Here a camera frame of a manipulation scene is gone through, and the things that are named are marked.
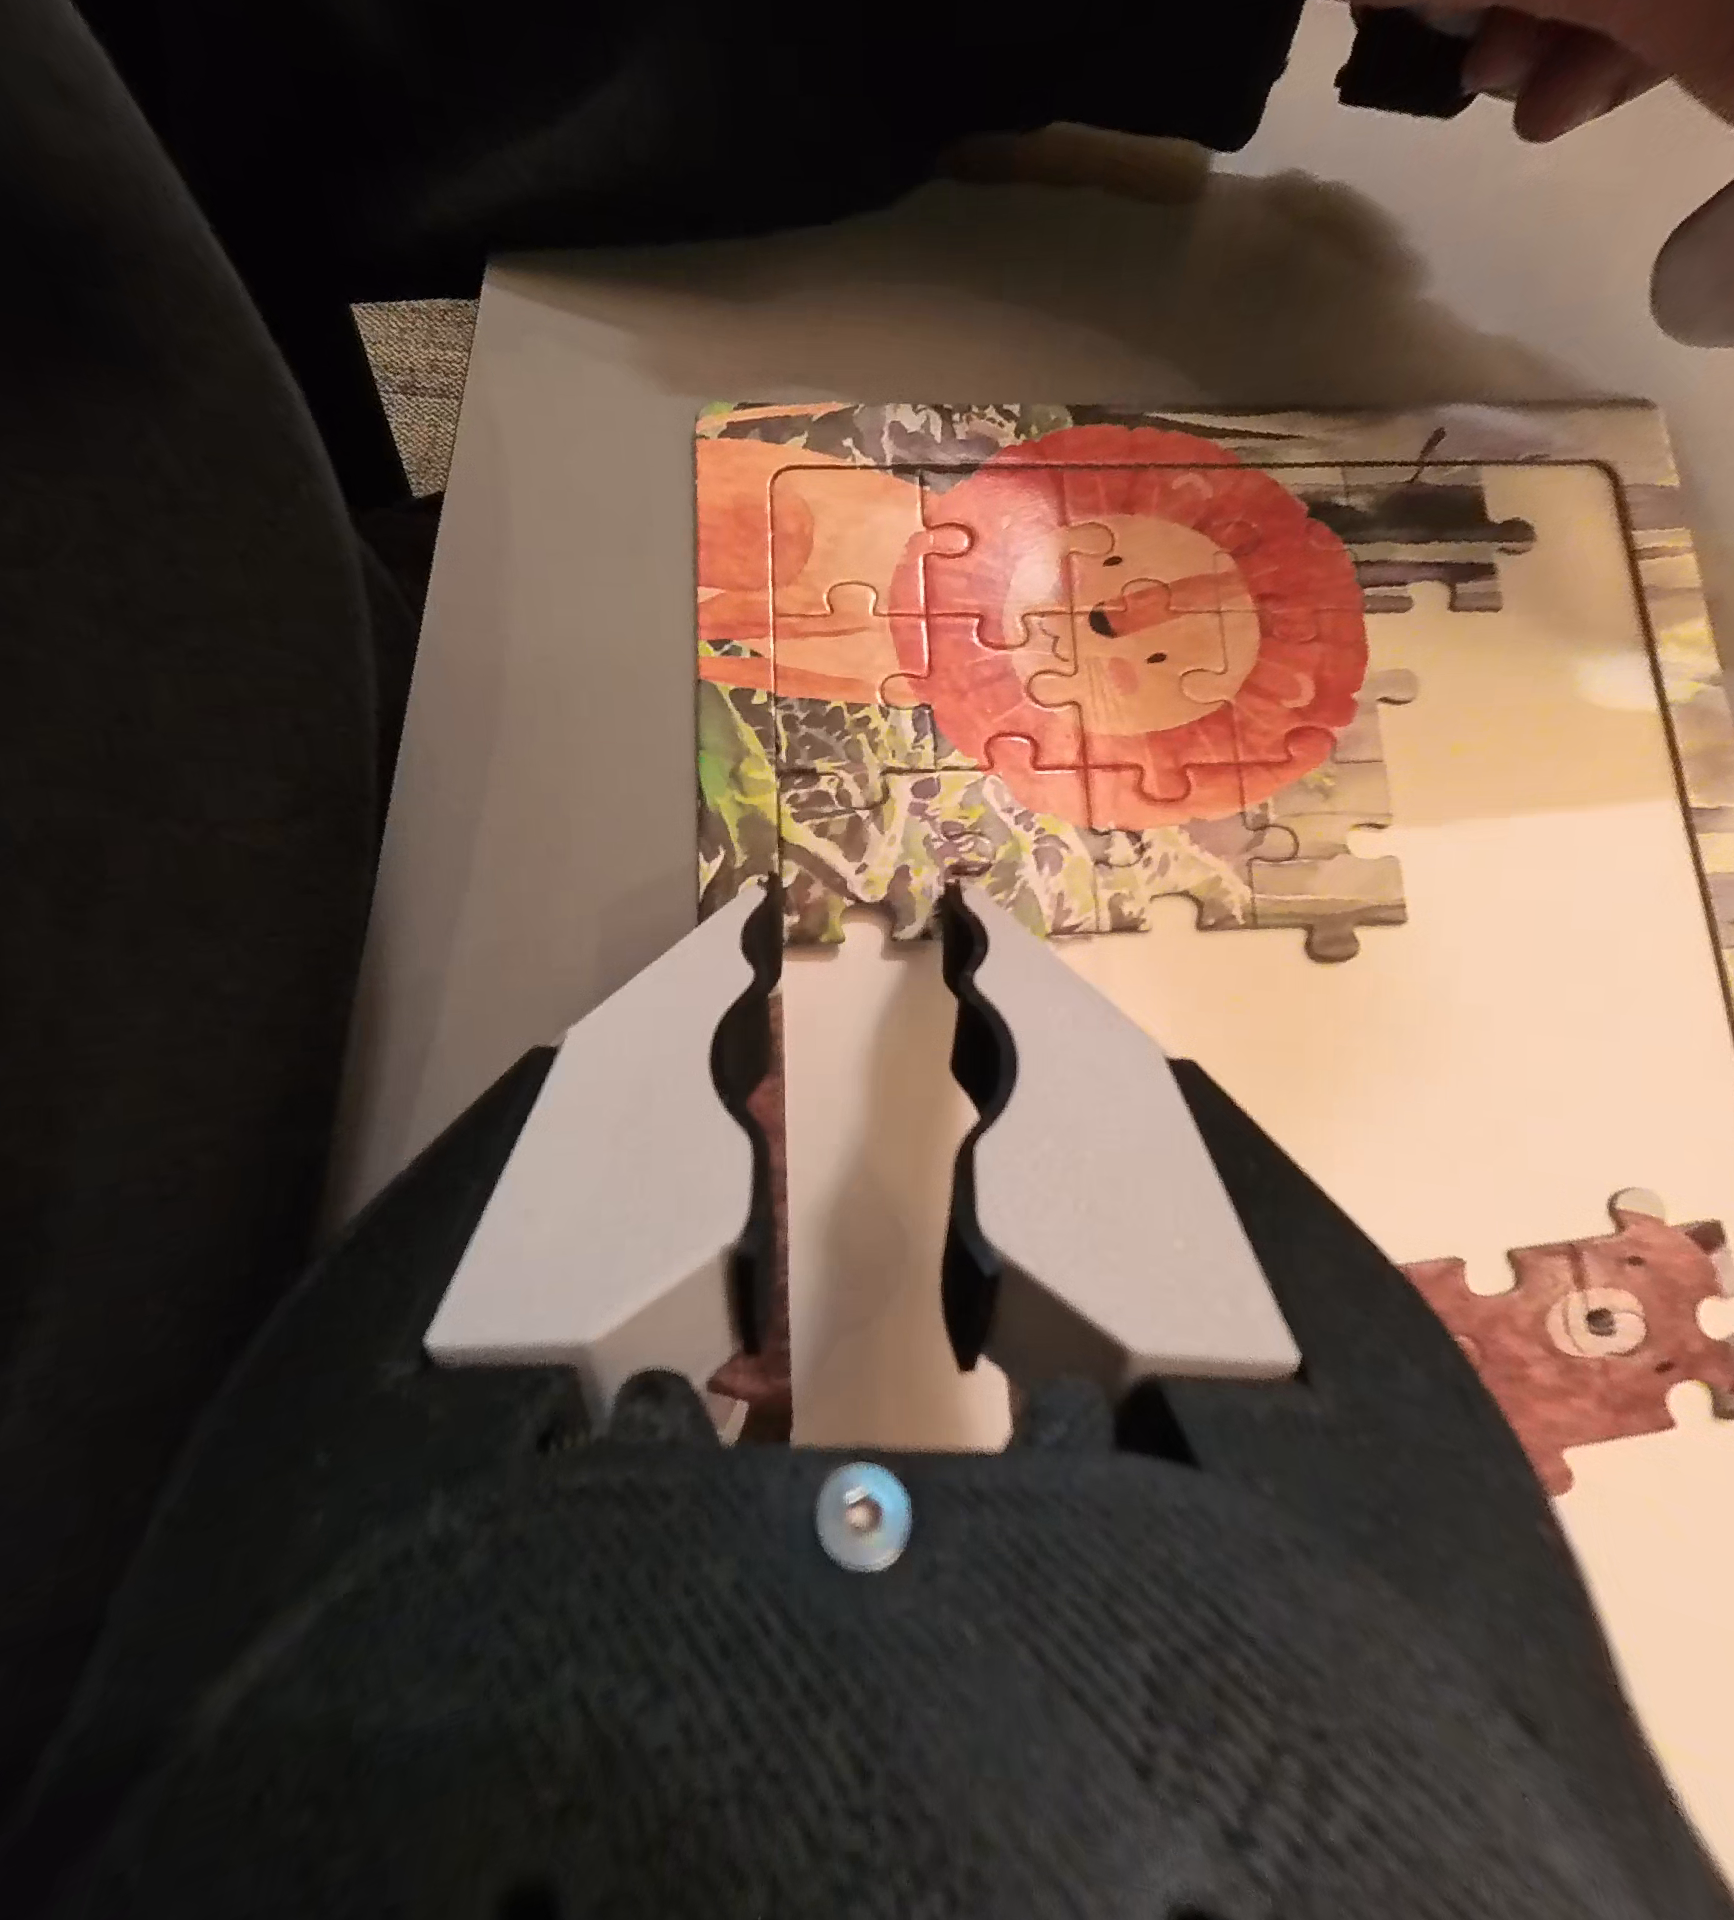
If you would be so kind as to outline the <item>person's left hand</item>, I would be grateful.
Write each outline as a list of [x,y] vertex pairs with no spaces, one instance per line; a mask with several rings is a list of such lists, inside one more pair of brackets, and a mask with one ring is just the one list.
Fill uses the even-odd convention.
[[1734,3],[1520,3],[1487,11],[1465,59],[1475,94],[1553,142],[1675,85],[1734,128]]

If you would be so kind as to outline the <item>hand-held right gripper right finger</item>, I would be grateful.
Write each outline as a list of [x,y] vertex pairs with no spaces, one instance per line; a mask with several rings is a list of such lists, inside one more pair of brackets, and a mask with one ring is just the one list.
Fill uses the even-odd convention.
[[1296,1338],[1161,1045],[984,891],[942,896],[938,944],[975,1109],[942,1256],[958,1368],[1291,1381]]

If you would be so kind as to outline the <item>joined brown bear puzzle section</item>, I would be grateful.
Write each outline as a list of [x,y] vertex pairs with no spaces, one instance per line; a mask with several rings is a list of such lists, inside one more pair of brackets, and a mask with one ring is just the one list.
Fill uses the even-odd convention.
[[1706,1305],[1734,1297],[1725,1224],[1670,1221],[1644,1188],[1612,1194],[1608,1218],[1600,1234],[1511,1249],[1498,1292],[1478,1292],[1465,1261],[1400,1267],[1550,1497],[1572,1489],[1574,1452],[1670,1430],[1683,1387],[1704,1388],[1712,1419],[1734,1422],[1734,1332],[1700,1320]]

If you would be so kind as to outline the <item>lion jigsaw puzzle board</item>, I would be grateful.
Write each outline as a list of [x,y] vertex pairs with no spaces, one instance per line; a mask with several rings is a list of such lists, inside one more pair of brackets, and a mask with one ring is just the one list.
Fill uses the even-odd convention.
[[[1413,612],[1372,622],[1377,665],[1411,670],[1417,696],[1383,720],[1392,822],[1357,848],[1398,862],[1405,925],[1318,964],[1293,933],[1205,931],[1164,900],[1147,931],[1057,939],[1070,967],[1157,1042],[1202,1054],[1398,1267],[1456,1259],[1500,1292],[1511,1249],[1605,1234],[1624,1188],[1673,1223],[1723,1223],[1734,1267],[1734,714],[1677,459],[1644,400],[706,405],[700,908],[778,873],[753,736],[766,615],[741,594],[768,477],[820,457],[968,467],[1097,422],[1174,422],[1249,468],[1475,468],[1534,548],[1502,564],[1500,612],[1456,615],[1420,588]],[[1734,1332],[1734,1297],[1700,1322]],[[1734,1880],[1734,1421],[1697,1384],[1670,1412],[1666,1433],[1572,1452],[1572,1489],[1544,1494]]]

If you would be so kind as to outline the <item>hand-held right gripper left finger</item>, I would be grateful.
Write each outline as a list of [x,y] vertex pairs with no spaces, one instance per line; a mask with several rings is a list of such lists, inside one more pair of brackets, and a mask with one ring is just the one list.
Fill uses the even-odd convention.
[[585,1406],[762,1347],[777,1224],[753,1098],[784,900],[751,878],[567,1031],[422,1337],[445,1368],[572,1370]]

